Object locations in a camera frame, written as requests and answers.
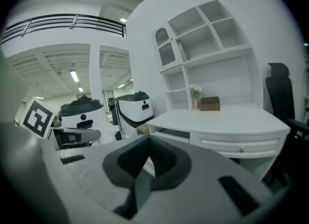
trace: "ceiling light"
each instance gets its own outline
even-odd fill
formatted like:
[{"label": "ceiling light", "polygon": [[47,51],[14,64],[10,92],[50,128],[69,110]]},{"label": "ceiling light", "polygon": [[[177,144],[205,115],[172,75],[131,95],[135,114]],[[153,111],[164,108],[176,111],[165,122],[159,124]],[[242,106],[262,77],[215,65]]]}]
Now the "ceiling light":
[{"label": "ceiling light", "polygon": [[70,74],[75,82],[79,82],[76,72],[74,70],[70,70]]}]

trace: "balcony railing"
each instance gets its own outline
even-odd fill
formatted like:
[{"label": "balcony railing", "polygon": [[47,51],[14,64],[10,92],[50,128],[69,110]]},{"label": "balcony railing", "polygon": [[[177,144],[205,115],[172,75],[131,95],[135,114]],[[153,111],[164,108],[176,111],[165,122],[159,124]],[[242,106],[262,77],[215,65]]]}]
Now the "balcony railing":
[{"label": "balcony railing", "polygon": [[37,16],[9,26],[2,43],[27,33],[51,28],[89,28],[126,37],[126,26],[120,22],[86,14],[49,14]]}]

